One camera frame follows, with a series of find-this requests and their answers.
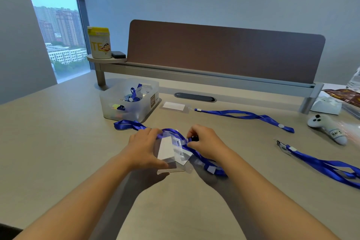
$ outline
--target blue lanyard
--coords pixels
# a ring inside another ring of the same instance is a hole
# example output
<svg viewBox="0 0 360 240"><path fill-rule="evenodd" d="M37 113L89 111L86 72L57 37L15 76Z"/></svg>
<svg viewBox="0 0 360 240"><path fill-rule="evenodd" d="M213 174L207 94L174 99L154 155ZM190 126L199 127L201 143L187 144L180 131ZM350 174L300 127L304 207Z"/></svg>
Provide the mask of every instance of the blue lanyard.
<svg viewBox="0 0 360 240"><path fill-rule="evenodd" d="M287 132L295 133L293 128L278 123L276 120L270 118L268 115L256 115L254 113L247 112L247 111L241 111L241 110L206 111L206 110L202 110L199 108L195 108L195 111L204 112L204 113L213 114L213 115L225 116L225 117L230 117L230 118L236 118L236 119L247 119L247 120L259 119L259 120L262 120L263 122L280 127L281 129L284 129ZM233 115L228 115L228 114L246 114L247 116L233 116Z"/></svg>
<svg viewBox="0 0 360 240"><path fill-rule="evenodd" d="M146 126L142 125L141 123L139 123L137 121L132 121L132 120L117 121L116 123L114 123L114 127L117 130L134 129L136 131L146 128ZM163 132L170 132L175 137L179 138L181 141L185 141L186 143L188 142L188 140L175 129L164 128L162 131ZM193 153L199 160L201 160L201 162L204 163L204 169L205 170L207 170L208 172L210 172L212 174L218 175L218 176L227 176L225 174L224 170L221 167L214 164L215 161L213 161L211 159L207 159L207 158L201 156L198 151L188 147L186 143L184 145L181 145L181 147L183 149Z"/></svg>
<svg viewBox="0 0 360 240"><path fill-rule="evenodd" d="M292 147L290 145L285 145L280 141L277 141L277 144L284 153L286 153L288 155L293 155L293 156L301 159L306 164L310 165L315 170L330 177L331 179L335 179L338 182L341 182L341 183L349 185L351 187L360 189L360 183L349 181L344 176L342 176L341 174L338 173L340 171L348 179L356 179L356 178L360 179L360 169L359 168L352 166L350 164L347 164L345 162L338 161L338 160L317 159L313 156L309 156L304 153L301 153L298 150L296 150L294 147ZM334 168L334 166L351 168L354 172L349 173L347 171L343 171L343 170Z"/></svg>

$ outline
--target desk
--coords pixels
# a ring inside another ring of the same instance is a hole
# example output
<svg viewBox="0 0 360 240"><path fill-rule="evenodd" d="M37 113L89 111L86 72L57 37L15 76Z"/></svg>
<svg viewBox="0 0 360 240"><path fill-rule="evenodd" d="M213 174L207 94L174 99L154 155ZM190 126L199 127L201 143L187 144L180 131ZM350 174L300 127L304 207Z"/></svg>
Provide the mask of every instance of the desk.
<svg viewBox="0 0 360 240"><path fill-rule="evenodd" d="M119 74L106 76L121 78ZM95 73L91 72L0 106L0 223L25 228L127 144L134 130L117 131L114 121L103 118L95 83ZM266 114L293 127L295 134L260 120L195 111L183 114L159 107L144 122L150 127L176 128L184 134L195 123L212 127L229 147L341 239L358 239L360 191L282 153L273 138L312 156L360 167L357 146L337 145L308 128L307 116L295 111L222 101L195 102L164 93L160 98L205 110ZM340 116L355 122L346 113ZM209 240L245 236L219 192L191 170L172 173L143 191L118 238Z"/></svg>

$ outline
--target clear plastic box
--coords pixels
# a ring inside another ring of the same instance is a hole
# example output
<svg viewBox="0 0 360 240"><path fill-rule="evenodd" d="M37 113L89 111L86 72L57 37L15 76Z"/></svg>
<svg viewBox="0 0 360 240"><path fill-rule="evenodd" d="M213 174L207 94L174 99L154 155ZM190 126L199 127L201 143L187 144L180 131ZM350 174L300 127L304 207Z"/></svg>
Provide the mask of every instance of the clear plastic box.
<svg viewBox="0 0 360 240"><path fill-rule="evenodd" d="M140 101L124 101L136 89ZM110 120L144 121L146 116L159 103L159 82L137 78L124 79L108 90L100 92L103 115Z"/></svg>

